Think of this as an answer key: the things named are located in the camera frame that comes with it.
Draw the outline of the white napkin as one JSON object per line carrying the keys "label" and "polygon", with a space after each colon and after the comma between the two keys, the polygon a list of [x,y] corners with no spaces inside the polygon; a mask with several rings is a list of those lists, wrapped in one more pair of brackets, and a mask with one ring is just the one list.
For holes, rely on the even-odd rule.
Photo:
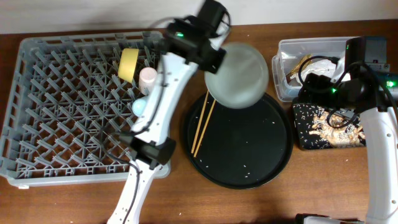
{"label": "white napkin", "polygon": [[327,59],[312,60],[306,63],[302,69],[302,79],[305,80],[309,73],[324,75],[331,79],[337,65]]}

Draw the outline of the gold snack wrapper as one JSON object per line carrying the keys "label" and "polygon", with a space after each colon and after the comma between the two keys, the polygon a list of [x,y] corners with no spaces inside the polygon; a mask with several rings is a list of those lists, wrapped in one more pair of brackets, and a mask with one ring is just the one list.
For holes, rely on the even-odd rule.
{"label": "gold snack wrapper", "polygon": [[290,83],[292,80],[296,79],[296,76],[298,75],[299,72],[299,68],[301,67],[301,64],[304,63],[304,61],[306,61],[307,59],[309,59],[310,57],[312,57],[312,54],[307,54],[304,57],[302,57],[299,61],[298,64],[296,64],[293,69],[291,69],[291,71],[285,76],[287,83]]}

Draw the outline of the grey ceramic plate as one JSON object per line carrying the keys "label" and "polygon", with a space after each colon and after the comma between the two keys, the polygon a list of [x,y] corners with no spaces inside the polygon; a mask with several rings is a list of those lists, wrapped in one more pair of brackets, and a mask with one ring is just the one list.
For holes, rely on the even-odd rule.
{"label": "grey ceramic plate", "polygon": [[269,69],[262,54],[249,44],[231,42],[223,46],[226,55],[218,71],[205,72],[205,84],[212,97],[231,109],[248,108],[267,90]]}

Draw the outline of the food scraps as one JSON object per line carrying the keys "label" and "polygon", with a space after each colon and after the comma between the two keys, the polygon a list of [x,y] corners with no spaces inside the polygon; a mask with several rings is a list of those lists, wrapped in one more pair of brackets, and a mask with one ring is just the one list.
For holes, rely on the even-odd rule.
{"label": "food scraps", "polygon": [[323,111],[313,117],[313,125],[308,133],[311,137],[316,137],[315,143],[317,146],[323,149],[322,141],[332,148],[362,147],[366,145],[366,137],[358,117],[355,117],[354,121],[349,125],[341,128],[340,126],[348,121],[337,115],[331,115],[328,118],[328,115],[328,111]]}

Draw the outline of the wooden chopstick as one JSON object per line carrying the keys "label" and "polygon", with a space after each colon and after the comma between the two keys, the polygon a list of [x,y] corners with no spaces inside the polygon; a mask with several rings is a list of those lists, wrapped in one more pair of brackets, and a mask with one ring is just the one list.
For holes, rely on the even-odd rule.
{"label": "wooden chopstick", "polygon": [[211,109],[210,109],[210,111],[209,111],[209,113],[208,113],[208,117],[207,117],[206,122],[205,122],[205,124],[204,124],[204,127],[203,127],[203,130],[202,130],[200,139],[199,139],[199,141],[198,141],[198,143],[197,143],[197,145],[196,145],[196,149],[195,149],[195,152],[194,152],[194,154],[193,154],[193,157],[197,157],[197,153],[198,153],[198,150],[199,150],[199,148],[200,148],[200,146],[201,146],[201,142],[202,142],[202,140],[203,140],[203,137],[204,137],[206,128],[207,128],[208,123],[209,123],[209,120],[210,120],[210,118],[211,118],[211,114],[212,114],[212,112],[213,112],[213,108],[214,108],[214,106],[215,106],[215,103],[216,103],[216,100],[214,99],[213,104],[212,104],[212,106],[211,106]]}
{"label": "wooden chopstick", "polygon": [[204,99],[204,102],[203,102],[203,106],[202,106],[202,109],[201,109],[201,113],[200,113],[200,117],[199,117],[199,121],[198,121],[198,126],[197,126],[197,129],[196,129],[196,132],[195,132],[195,137],[193,139],[193,145],[192,145],[192,149],[191,149],[191,154],[193,154],[195,152],[195,147],[196,147],[196,143],[197,143],[197,139],[198,139],[198,133],[199,133],[201,122],[202,122],[203,115],[204,115],[204,112],[205,112],[205,108],[206,108],[206,104],[207,104],[207,100],[208,100],[208,95],[209,95],[209,91],[207,90],[206,95],[205,95],[205,99]]}

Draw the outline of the pink cup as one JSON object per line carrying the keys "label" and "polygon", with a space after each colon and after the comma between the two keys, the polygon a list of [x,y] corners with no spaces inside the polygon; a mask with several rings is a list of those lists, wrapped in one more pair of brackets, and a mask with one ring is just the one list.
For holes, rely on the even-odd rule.
{"label": "pink cup", "polygon": [[142,94],[149,95],[155,85],[157,71],[152,67],[143,68],[139,73],[139,89]]}

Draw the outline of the yellow bowl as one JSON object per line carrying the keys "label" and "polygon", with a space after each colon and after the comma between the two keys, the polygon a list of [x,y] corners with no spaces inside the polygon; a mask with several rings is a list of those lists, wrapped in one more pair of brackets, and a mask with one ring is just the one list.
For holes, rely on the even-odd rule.
{"label": "yellow bowl", "polygon": [[133,83],[139,49],[124,49],[118,68],[118,77],[128,83]]}

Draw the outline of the blue cup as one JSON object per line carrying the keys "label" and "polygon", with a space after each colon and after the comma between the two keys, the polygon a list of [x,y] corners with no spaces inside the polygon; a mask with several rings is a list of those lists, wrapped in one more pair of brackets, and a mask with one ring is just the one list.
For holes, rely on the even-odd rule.
{"label": "blue cup", "polygon": [[141,116],[143,114],[148,99],[148,96],[143,96],[132,102],[132,112],[135,116]]}

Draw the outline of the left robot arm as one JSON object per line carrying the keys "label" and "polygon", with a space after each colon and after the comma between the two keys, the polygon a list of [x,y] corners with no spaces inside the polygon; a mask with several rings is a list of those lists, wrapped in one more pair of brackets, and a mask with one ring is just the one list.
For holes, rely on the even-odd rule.
{"label": "left robot arm", "polygon": [[169,138],[175,107],[191,77],[199,70],[216,73],[226,55],[221,45],[231,31],[230,14],[218,1],[206,0],[199,13],[175,19],[159,47],[158,76],[143,114],[129,132],[116,132],[132,150],[127,181],[108,223],[139,223],[154,177],[164,170],[176,142]]}

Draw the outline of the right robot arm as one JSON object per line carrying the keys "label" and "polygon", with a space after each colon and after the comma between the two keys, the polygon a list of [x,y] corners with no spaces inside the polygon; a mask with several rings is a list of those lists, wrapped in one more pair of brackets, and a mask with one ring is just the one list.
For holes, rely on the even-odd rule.
{"label": "right robot arm", "polygon": [[386,63],[383,37],[346,41],[345,63],[333,78],[309,73],[300,78],[298,100],[330,108],[352,109],[366,135],[369,205],[366,223],[397,223],[397,74],[380,70]]}

